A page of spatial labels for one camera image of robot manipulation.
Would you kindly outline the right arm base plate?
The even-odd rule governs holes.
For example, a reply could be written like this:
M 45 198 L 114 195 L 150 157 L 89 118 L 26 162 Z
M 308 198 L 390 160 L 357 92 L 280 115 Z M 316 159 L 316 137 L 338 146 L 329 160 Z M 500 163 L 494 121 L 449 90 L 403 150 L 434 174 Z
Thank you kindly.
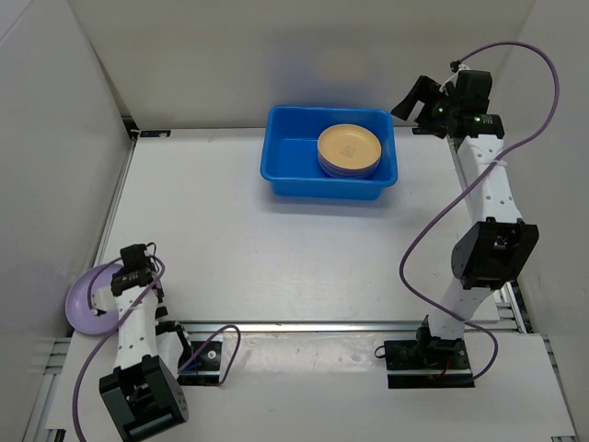
M 452 350 L 421 349 L 416 340 L 384 341 L 374 356 L 386 364 L 390 390 L 470 389 L 475 387 L 466 346 Z

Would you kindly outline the pink plate front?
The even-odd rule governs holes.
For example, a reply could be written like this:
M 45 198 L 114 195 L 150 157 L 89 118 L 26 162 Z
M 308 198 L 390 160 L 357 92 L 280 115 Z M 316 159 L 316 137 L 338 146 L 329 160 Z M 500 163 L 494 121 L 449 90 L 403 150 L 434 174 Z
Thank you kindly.
M 336 167 L 321 158 L 318 160 L 318 164 L 329 176 L 339 179 L 364 179 L 374 173 L 379 166 L 379 163 L 376 162 L 364 169 L 343 169 Z

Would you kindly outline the yellow plate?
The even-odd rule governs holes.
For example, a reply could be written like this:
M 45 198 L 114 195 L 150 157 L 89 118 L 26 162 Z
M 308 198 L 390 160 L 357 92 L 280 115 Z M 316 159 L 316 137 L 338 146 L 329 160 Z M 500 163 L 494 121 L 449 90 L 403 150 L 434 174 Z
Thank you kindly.
M 376 165 L 382 155 L 378 138 L 354 124 L 336 124 L 318 138 L 318 154 L 338 169 L 360 170 Z

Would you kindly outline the purple plate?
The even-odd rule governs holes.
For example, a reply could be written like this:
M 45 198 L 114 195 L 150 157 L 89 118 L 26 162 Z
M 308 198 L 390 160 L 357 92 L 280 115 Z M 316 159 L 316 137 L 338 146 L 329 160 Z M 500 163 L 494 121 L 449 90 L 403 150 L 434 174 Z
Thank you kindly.
M 119 319 L 110 284 L 122 266 L 114 263 L 104 271 L 102 268 L 94 267 L 80 276 L 66 297 L 66 318 L 77 332 L 85 335 L 103 335 Z

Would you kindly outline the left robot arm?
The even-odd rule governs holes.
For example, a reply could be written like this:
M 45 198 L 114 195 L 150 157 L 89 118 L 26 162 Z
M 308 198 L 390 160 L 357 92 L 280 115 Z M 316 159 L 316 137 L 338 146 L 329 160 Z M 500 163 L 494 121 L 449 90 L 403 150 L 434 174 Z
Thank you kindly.
M 110 374 L 98 389 L 123 441 L 145 441 L 189 420 L 178 382 L 179 368 L 193 358 L 194 347 L 175 320 L 167 320 L 161 268 L 152 243 L 120 251 L 110 284 L 89 284 L 92 313 L 116 314 L 117 353 Z

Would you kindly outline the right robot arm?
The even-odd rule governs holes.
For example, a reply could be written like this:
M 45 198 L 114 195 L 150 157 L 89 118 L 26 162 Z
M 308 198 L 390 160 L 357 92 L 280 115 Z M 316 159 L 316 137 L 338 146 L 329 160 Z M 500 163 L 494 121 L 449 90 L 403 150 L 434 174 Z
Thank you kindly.
M 391 111 L 406 121 L 417 103 L 423 105 L 415 122 L 449 140 L 472 220 L 452 250 L 450 286 L 415 339 L 385 343 L 392 370 L 465 368 L 467 321 L 520 274 L 539 240 L 537 226 L 527 224 L 516 207 L 499 159 L 504 129 L 500 116 L 488 112 L 491 86 L 491 74 L 478 70 L 461 70 L 444 84 L 419 76 Z

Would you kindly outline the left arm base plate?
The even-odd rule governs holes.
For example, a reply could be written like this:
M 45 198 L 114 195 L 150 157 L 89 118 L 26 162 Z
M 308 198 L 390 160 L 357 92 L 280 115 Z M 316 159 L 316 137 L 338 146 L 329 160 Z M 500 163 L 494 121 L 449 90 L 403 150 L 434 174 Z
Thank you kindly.
M 178 382 L 187 387 L 215 387 L 222 368 L 223 339 L 215 338 L 197 354 L 195 359 L 180 370 Z

